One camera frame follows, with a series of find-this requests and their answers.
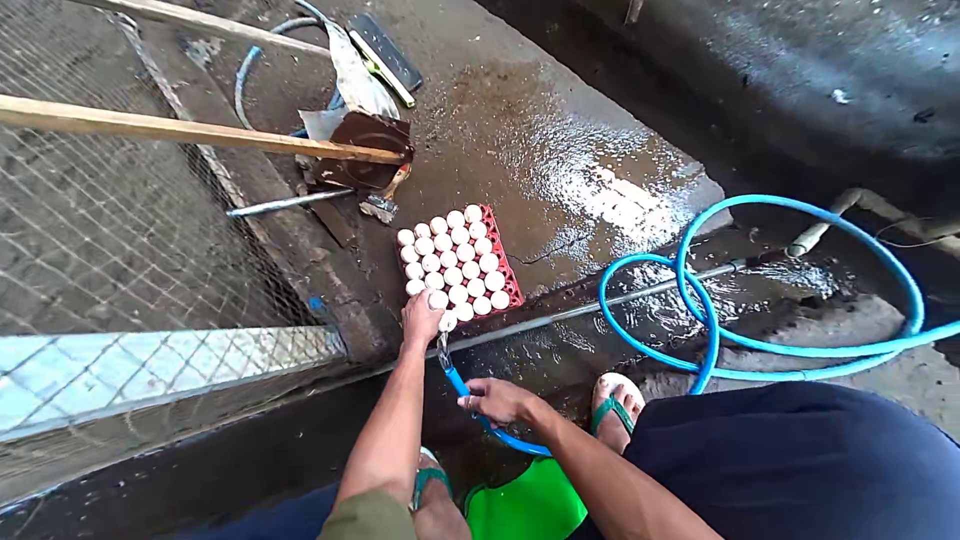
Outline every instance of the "egg tray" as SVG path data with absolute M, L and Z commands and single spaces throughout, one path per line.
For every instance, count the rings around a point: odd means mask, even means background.
M 504 311 L 509 311 L 514 307 L 520 307 L 523 305 L 523 294 L 520 293 L 520 286 L 516 283 L 516 276 L 514 275 L 514 270 L 510 267 L 510 263 L 507 262 L 507 254 L 503 251 L 503 244 L 500 243 L 500 230 L 496 227 L 496 218 L 493 216 L 493 209 L 488 207 L 487 205 L 477 205 L 477 206 L 480 207 L 481 210 L 483 210 L 483 217 L 481 217 L 480 220 L 483 221 L 484 225 L 487 226 L 487 238 L 489 238 L 490 242 L 493 244 L 491 253 L 496 254 L 497 258 L 500 260 L 500 265 L 497 266 L 496 269 L 503 274 L 504 278 L 506 278 L 503 284 L 503 290 L 506 291 L 506 293 L 510 296 L 510 303 L 507 304 L 506 309 L 491 309 L 490 313 L 487 313 L 486 315 L 474 315 L 473 319 L 468 321 L 468 323 L 472 321 L 477 321 L 480 319 L 486 319 L 487 317 L 492 317 L 496 314 L 503 313 Z M 476 240 L 471 238 L 469 244 L 473 245 L 475 241 Z M 400 266 L 400 274 L 403 274 L 403 268 L 405 267 L 405 265 L 403 264 L 403 260 L 400 259 L 400 245 L 397 243 L 395 244 L 395 247 L 396 247 L 396 262 Z M 457 268 L 463 268 L 463 266 L 464 264 L 458 260 Z M 481 280 L 484 279 L 486 276 L 487 276 L 486 272 L 480 272 Z M 461 284 L 466 285 L 467 280 L 463 280 Z M 451 286 L 452 285 L 445 285 L 443 291 L 445 293 L 449 293 Z M 488 299 L 491 297 L 491 295 L 492 293 L 489 290 L 484 293 L 484 296 L 486 296 Z M 464 324 L 462 321 L 457 321 L 457 326 L 460 326 L 462 324 Z

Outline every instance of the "wooden stick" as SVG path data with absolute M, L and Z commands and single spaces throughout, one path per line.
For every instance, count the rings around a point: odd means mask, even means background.
M 145 114 L 93 109 L 0 94 L 0 122 L 75 134 L 141 136 L 213 146 L 244 146 L 264 152 L 305 154 L 317 158 L 402 164 L 403 156 L 389 150 L 252 132 L 214 124 L 187 122 Z
M 292 37 L 271 34 L 270 32 L 239 23 L 223 17 L 191 10 L 166 2 L 157 0 L 71 0 L 78 4 L 86 4 L 94 8 L 102 8 L 112 12 L 122 12 L 134 17 L 143 17 L 145 19 L 155 20 L 177 24 L 191 30 L 197 30 L 216 37 L 225 39 L 239 39 L 255 43 L 261 47 L 278 46 L 286 49 L 292 49 L 302 53 L 311 53 L 320 55 L 324 58 L 330 58 L 330 51 L 293 39 Z

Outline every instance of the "crack in concrete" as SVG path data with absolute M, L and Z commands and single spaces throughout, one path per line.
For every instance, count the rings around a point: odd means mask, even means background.
M 558 247 L 556 247 L 556 248 L 554 248 L 554 249 L 546 252 L 545 254 L 543 254 L 543 255 L 541 255 L 541 256 L 539 256 L 539 257 L 537 257 L 537 258 L 534 258 L 533 260 L 524 260 L 524 259 L 522 259 L 522 258 L 517 257 L 516 255 L 510 255 L 509 253 L 507 254 L 507 257 L 516 260 L 516 261 L 519 262 L 520 264 L 536 264 L 536 263 L 540 262 L 541 260 L 544 260 L 545 258 L 548 258 L 548 257 L 550 257 L 551 255 L 553 255 L 553 254 L 555 254 L 555 253 L 557 253 L 557 252 L 559 252 L 559 251 L 561 251 L 561 250 L 565 250 L 565 249 L 567 249 L 567 248 L 570 248 L 570 247 L 573 246 L 573 244 L 576 244 L 577 242 L 582 242 L 582 241 L 584 241 L 584 240 L 586 240 L 586 239 L 588 239 L 588 238 L 590 238 L 590 235 L 589 235 L 589 234 L 585 234 L 585 235 L 583 235 L 583 236 L 581 236 L 581 237 L 579 237 L 579 238 L 574 238 L 574 239 L 570 240 L 569 242 L 565 243 L 564 245 L 558 246 Z

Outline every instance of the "egg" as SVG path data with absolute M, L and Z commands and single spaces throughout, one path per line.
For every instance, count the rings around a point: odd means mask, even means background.
M 414 235 L 417 238 L 429 238 L 430 237 L 430 226 L 425 223 L 418 223 L 414 227 Z
M 487 290 L 498 291 L 503 288 L 503 285 L 507 283 L 507 279 L 503 277 L 503 273 L 497 270 L 493 270 L 490 274 L 487 274 L 487 277 L 483 279 L 484 285 L 487 287 Z
M 440 264 L 444 268 L 449 268 L 450 266 L 457 265 L 457 254 L 452 251 L 445 251 L 440 254 Z
M 480 265 L 475 260 L 468 260 L 464 263 L 460 271 L 464 273 L 465 280 L 472 280 L 480 277 Z
M 454 244 L 462 245 L 470 242 L 470 233 L 463 227 L 454 227 L 450 230 L 450 239 Z
M 440 317 L 440 331 L 451 331 L 457 326 L 457 314 L 453 311 L 444 311 Z
M 480 257 L 480 271 L 484 274 L 489 274 L 496 270 L 498 266 L 500 266 L 500 258 L 496 254 L 487 253 Z
M 403 246 L 400 248 L 400 259 L 407 264 L 420 260 L 420 256 L 417 255 L 417 248 L 413 246 Z
M 467 232 L 470 233 L 470 238 L 473 238 L 474 240 L 477 238 L 486 238 L 487 226 L 479 221 L 475 221 L 467 228 Z
M 450 299 L 451 304 L 457 306 L 463 302 L 466 302 L 469 294 L 467 293 L 466 287 L 457 283 L 450 287 L 450 291 L 446 293 L 446 296 Z
M 460 268 L 450 266 L 444 270 L 444 281 L 448 285 L 460 284 L 464 282 L 464 274 L 460 271 Z
M 432 288 L 434 290 L 440 290 L 444 288 L 444 285 L 446 285 L 446 282 L 444 282 L 444 277 L 440 274 L 440 272 L 430 272 L 426 275 L 426 277 L 423 278 L 423 282 L 426 283 L 428 288 Z
M 447 233 L 440 233 L 433 237 L 433 247 L 437 248 L 437 251 L 444 252 L 450 251 L 453 249 L 453 240 L 450 239 L 450 235 Z
M 400 246 L 409 246 L 416 239 L 414 232 L 409 229 L 400 229 L 396 232 L 396 243 Z
M 490 300 L 486 296 L 473 299 L 473 312 L 477 315 L 486 315 L 491 310 Z
M 493 251 L 493 242 L 490 242 L 490 239 L 486 237 L 477 238 L 477 241 L 473 242 L 473 249 L 477 252 L 477 255 L 482 257 Z
M 469 244 L 460 244 L 457 246 L 457 259 L 459 259 L 461 262 L 473 260 L 476 255 L 476 252 L 473 251 L 473 246 Z
M 446 305 L 450 303 L 449 299 L 446 298 L 446 293 L 441 290 L 430 291 L 430 300 L 428 301 L 430 307 L 434 309 L 444 309 Z
M 480 298 L 487 292 L 487 286 L 480 278 L 473 278 L 467 282 L 467 293 L 473 298 Z
M 403 269 L 403 273 L 407 275 L 408 280 L 422 280 L 423 276 L 426 275 L 425 272 L 423 272 L 423 266 L 416 261 L 407 264 L 406 268 Z
M 446 220 L 442 217 L 437 216 L 430 220 L 430 231 L 432 231 L 433 234 L 446 233 L 446 230 Z
M 464 218 L 464 213 L 459 210 L 451 210 L 446 215 L 446 224 L 450 226 L 450 229 L 463 227 L 465 223 L 467 223 L 467 219 Z
M 423 266 L 423 273 L 427 272 L 438 272 L 440 271 L 440 258 L 437 257 L 437 254 L 428 253 L 423 256 L 423 260 L 420 261 L 420 264 Z
M 417 238 L 417 241 L 414 242 L 414 249 L 416 249 L 417 253 L 420 255 L 433 253 L 433 240 L 431 240 L 428 236 Z
M 490 296 L 493 309 L 506 309 L 510 305 L 510 295 L 505 290 L 498 290 Z
M 407 294 L 410 296 L 417 296 L 425 288 L 426 285 L 422 280 L 410 280 L 407 282 Z
M 457 314 L 457 319 L 466 323 L 466 321 L 473 318 L 473 306 L 469 303 L 464 302 L 457 305 L 453 308 L 453 312 Z
M 476 223 L 483 219 L 483 210 L 476 205 L 467 205 L 464 209 L 464 218 L 467 219 L 467 223 Z

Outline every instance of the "man's left hand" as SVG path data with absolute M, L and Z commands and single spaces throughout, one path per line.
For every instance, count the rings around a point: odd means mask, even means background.
M 433 309 L 427 304 L 431 289 L 423 289 L 417 296 L 411 298 L 403 308 L 403 341 L 421 345 L 424 349 L 427 343 L 437 335 L 440 328 L 440 318 L 444 315 L 442 309 Z

